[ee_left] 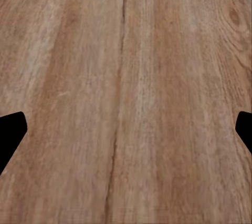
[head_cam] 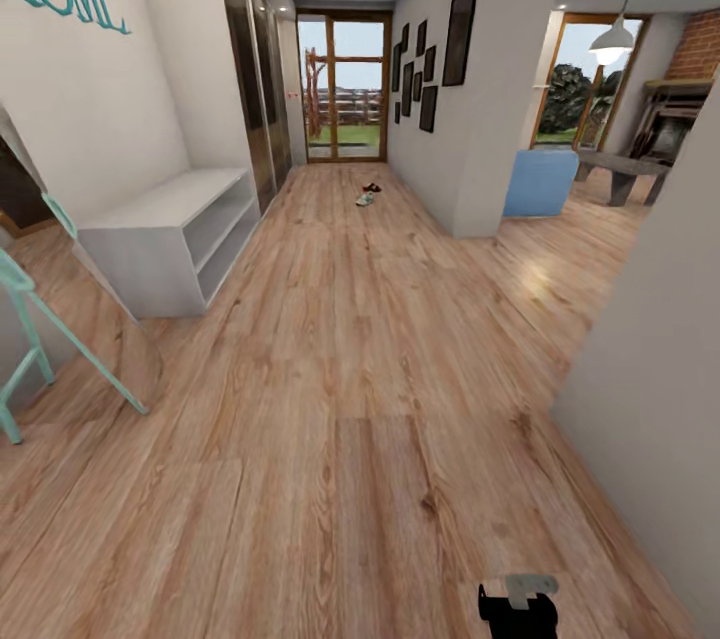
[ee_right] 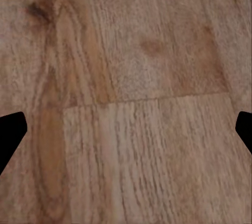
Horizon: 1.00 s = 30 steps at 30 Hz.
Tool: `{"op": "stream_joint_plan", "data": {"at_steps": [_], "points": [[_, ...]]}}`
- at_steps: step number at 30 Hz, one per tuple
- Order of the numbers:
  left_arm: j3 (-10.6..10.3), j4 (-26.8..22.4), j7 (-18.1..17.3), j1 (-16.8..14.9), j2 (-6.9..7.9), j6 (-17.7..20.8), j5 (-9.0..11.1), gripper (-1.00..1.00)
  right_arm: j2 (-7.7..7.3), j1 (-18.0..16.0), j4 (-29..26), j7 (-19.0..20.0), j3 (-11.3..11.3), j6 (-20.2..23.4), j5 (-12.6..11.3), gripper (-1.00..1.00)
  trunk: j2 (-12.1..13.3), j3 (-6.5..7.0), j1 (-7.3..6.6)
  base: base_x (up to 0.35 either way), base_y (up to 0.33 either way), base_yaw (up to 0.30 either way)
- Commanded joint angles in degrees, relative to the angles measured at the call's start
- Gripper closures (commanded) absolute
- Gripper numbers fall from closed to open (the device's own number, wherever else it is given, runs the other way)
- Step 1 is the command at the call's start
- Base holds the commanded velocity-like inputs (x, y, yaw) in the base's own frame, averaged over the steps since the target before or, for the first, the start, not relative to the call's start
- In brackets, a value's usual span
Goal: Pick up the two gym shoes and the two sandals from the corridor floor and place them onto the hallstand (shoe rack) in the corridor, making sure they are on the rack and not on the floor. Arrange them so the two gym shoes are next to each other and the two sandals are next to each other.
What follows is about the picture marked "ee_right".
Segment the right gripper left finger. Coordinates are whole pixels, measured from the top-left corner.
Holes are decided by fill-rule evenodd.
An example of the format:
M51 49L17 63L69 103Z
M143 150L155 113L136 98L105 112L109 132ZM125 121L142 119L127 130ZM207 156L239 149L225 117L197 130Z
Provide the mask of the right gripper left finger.
M27 124L22 111L0 117L0 175L26 132Z

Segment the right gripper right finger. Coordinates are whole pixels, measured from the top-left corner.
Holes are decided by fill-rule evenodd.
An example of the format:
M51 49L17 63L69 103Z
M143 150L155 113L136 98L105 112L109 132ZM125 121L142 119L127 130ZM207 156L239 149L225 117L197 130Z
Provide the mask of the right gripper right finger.
M241 111L237 117L235 130L252 153L252 114Z

